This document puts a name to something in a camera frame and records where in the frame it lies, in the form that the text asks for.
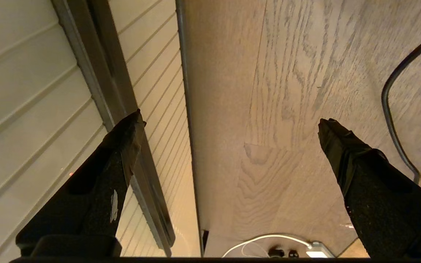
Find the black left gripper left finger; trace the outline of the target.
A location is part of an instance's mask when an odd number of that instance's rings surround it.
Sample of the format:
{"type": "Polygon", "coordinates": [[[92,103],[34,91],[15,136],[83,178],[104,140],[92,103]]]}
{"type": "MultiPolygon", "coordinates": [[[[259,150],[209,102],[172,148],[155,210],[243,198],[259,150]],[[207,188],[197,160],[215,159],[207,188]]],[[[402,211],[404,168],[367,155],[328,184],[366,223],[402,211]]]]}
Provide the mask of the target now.
{"type": "Polygon", "coordinates": [[[123,118],[19,231],[22,257],[115,258],[116,232],[140,152],[140,110],[123,118]]]}

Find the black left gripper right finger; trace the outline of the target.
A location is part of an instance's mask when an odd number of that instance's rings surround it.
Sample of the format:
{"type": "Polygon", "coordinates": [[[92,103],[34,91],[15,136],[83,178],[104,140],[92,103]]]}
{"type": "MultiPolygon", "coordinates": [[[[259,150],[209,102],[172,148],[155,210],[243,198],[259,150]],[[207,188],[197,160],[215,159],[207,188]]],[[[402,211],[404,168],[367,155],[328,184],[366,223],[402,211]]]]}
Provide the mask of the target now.
{"type": "Polygon", "coordinates": [[[371,258],[421,258],[421,187],[338,121],[321,119],[329,160],[358,238],[371,258]]]}

